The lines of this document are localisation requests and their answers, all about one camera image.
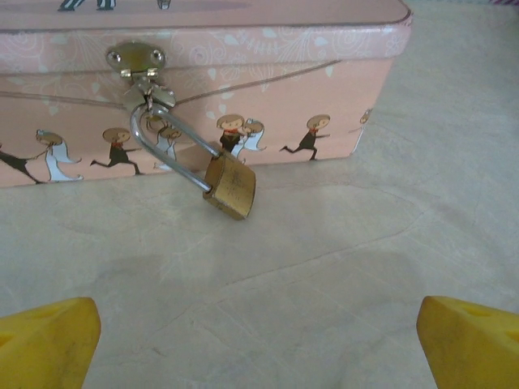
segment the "black suit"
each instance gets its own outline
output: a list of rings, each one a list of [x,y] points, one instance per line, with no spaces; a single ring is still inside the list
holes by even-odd
[[[93,160],[90,163],[90,166],[92,165],[100,165],[104,168],[111,168],[112,166],[119,165],[119,164],[126,164],[126,165],[133,165],[135,169],[135,175],[141,174],[139,171],[139,166],[133,161],[128,158],[128,152],[134,152],[135,150],[139,150],[138,148],[132,148],[129,150],[125,150],[122,148],[121,144],[119,143],[112,143],[110,146],[110,162],[108,164],[102,164],[101,162],[97,162],[96,160]]]
[[[75,11],[84,0],[64,0],[58,11]],[[115,0],[97,0],[98,11],[111,11],[115,8]]]
[[[36,180],[30,172],[27,171],[27,168],[25,165],[27,164],[28,160],[25,160],[24,158],[18,158],[17,156],[12,156],[11,154],[7,154],[3,151],[0,151],[0,160],[6,164],[12,167],[14,170],[18,170],[19,172],[25,174],[27,177],[31,178],[36,184],[41,184],[41,181]]]
[[[240,141],[240,134],[226,134],[224,133],[220,137],[221,147],[227,152],[232,152],[234,146],[236,146]]]
[[[295,152],[300,152],[301,150],[312,150],[314,153],[311,155],[310,160],[315,159],[315,154],[317,154],[317,149],[315,148],[315,140],[318,138],[324,138],[326,135],[317,135],[317,132],[308,131],[307,134],[301,139],[299,142],[299,147],[295,150],[284,146],[280,151],[286,150],[289,153],[294,154]]]

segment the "cartoon figure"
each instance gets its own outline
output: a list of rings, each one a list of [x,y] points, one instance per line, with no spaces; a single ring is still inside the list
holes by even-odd
[[[252,152],[262,152],[265,149],[265,147],[258,148],[258,143],[265,132],[265,126],[262,122],[258,122],[254,119],[247,119],[243,125],[243,132],[245,135],[243,135],[236,146],[233,147],[233,151],[231,152],[233,156],[238,158],[243,149]]]
[[[171,0],[157,0],[157,5],[161,10],[168,10]]]
[[[220,137],[221,147],[227,152],[232,152],[234,146],[238,144],[247,133],[243,129],[245,119],[235,113],[222,116],[217,120],[217,127],[224,131]]]
[[[140,148],[122,148],[122,145],[128,140],[130,140],[130,137],[130,131],[124,128],[109,128],[108,130],[105,130],[105,132],[103,132],[103,139],[106,142],[110,143],[110,162],[108,164],[102,164],[101,162],[93,160],[90,163],[90,166],[100,165],[104,168],[111,168],[119,164],[133,165],[135,169],[135,175],[137,176],[142,174],[139,170],[139,166],[137,166],[137,164],[134,161],[130,160],[127,154],[128,152],[135,152],[137,150],[140,150]]]
[[[146,127],[153,134],[157,134],[157,147],[159,150],[166,153],[174,160],[177,160],[177,156],[175,155],[175,144],[177,144],[176,139],[182,135],[182,132],[170,126],[167,122],[161,121],[161,124],[162,127],[156,130],[156,128],[152,126],[152,122],[147,121]],[[172,170],[168,165],[162,163],[155,163],[155,169],[167,171]]]
[[[58,11],[75,11],[84,0],[64,0]],[[115,8],[115,0],[97,0],[98,11],[113,11]]]
[[[29,171],[27,171],[27,168],[25,165],[30,161],[36,159],[33,158],[19,158],[17,156],[12,156],[11,154],[7,154],[6,152],[3,152],[0,150],[0,160],[6,164],[12,167],[14,170],[18,170],[19,172],[25,174],[27,177],[31,178],[34,183],[36,184],[43,184],[44,182],[37,180],[34,178]]]
[[[280,152],[283,150],[286,150],[287,152],[294,154],[295,152],[300,152],[301,150],[312,150],[314,153],[311,155],[310,160],[315,159],[315,154],[317,154],[317,149],[315,148],[315,140],[318,138],[326,138],[330,136],[330,134],[326,135],[317,135],[317,132],[325,128],[330,123],[330,116],[329,115],[315,115],[313,118],[310,118],[310,120],[307,123],[308,132],[304,136],[303,139],[301,139],[301,142],[299,142],[299,147],[295,150],[292,150],[291,148],[288,148],[287,146],[284,146]]]
[[[34,159],[45,154],[45,163],[50,174],[50,182],[79,181],[83,180],[83,176],[69,177],[59,168],[58,163],[77,164],[81,161],[71,160],[68,156],[68,149],[65,140],[54,132],[45,130],[36,131],[36,140],[47,146],[46,150],[38,154]]]

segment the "padlock body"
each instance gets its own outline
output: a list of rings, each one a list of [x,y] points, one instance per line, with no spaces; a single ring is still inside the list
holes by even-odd
[[[209,163],[205,181],[212,189],[204,199],[235,220],[245,219],[251,212],[256,190],[254,171],[223,152]]]

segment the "white floor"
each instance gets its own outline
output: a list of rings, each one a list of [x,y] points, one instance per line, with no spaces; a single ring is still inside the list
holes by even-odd
[[[426,295],[519,312],[519,17],[410,5],[358,151],[257,168],[245,223],[174,175],[0,191],[0,315],[93,297],[87,389],[434,388]]]

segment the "cartoon bride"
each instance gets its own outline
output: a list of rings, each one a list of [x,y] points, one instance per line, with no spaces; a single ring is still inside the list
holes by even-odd
[[[38,130],[36,131],[36,141],[47,146],[46,150],[38,154],[35,159],[45,154],[45,163],[49,170],[50,182],[83,180],[83,176],[69,177],[59,168],[59,162],[64,164],[77,164],[81,161],[81,159],[71,160],[69,158],[65,140],[61,136],[54,132]]]
[[[157,134],[157,148],[164,152],[171,159],[177,160],[177,155],[175,153],[175,145],[177,143],[183,143],[177,141],[177,139],[180,138],[180,136],[182,136],[182,132],[164,121],[161,121],[161,127],[156,127],[152,123],[153,121],[148,121],[146,127],[153,134]],[[155,163],[154,167],[155,169],[165,171],[172,170],[168,165],[163,163]]]
[[[233,147],[233,151],[231,152],[233,156],[238,158],[243,149],[251,152],[262,152],[265,149],[265,147],[258,147],[258,143],[265,132],[265,126],[262,122],[255,119],[247,119],[243,124],[243,131],[246,135],[242,136],[238,144]]]

